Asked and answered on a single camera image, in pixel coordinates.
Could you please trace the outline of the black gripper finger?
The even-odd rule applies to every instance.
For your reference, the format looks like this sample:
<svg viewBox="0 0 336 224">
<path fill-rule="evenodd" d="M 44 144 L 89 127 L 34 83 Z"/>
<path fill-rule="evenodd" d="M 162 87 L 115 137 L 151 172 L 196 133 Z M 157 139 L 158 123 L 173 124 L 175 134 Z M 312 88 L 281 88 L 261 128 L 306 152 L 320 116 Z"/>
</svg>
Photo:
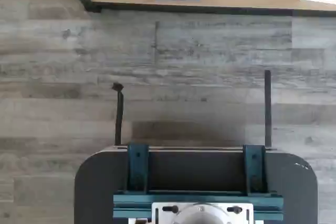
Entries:
<svg viewBox="0 0 336 224">
<path fill-rule="evenodd" d="M 116 113 L 116 123 L 115 123 L 115 145 L 121 144 L 121 131 L 122 131 L 122 120 L 123 120 L 123 107 L 124 107 L 124 95 L 122 93 L 124 86 L 118 82 L 114 82 L 112 89 L 117 92 L 117 113 Z"/>
<path fill-rule="evenodd" d="M 264 72 L 264 97 L 265 97 L 265 146 L 272 145 L 272 114 L 271 114 L 271 72 Z"/>
</svg>

